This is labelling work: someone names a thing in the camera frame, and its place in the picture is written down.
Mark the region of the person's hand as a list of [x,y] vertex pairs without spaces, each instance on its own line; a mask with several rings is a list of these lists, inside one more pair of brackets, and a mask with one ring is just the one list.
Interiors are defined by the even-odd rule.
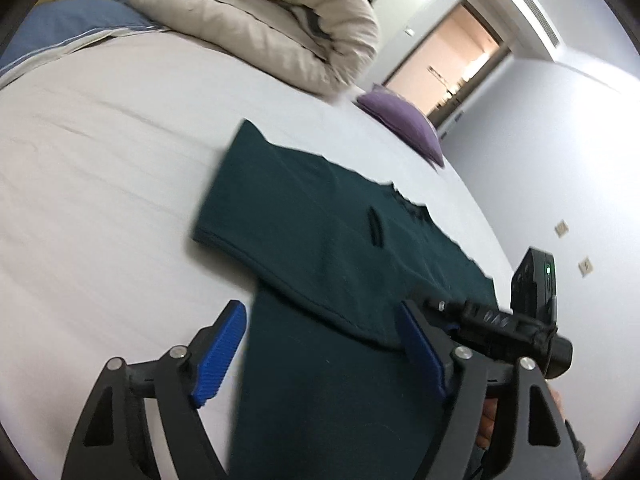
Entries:
[[[559,391],[550,389],[552,398],[560,411],[562,419],[565,419],[562,396]],[[486,399],[483,404],[482,416],[480,416],[480,426],[476,435],[475,444],[483,451],[489,448],[492,434],[494,433],[497,415],[497,399]]]

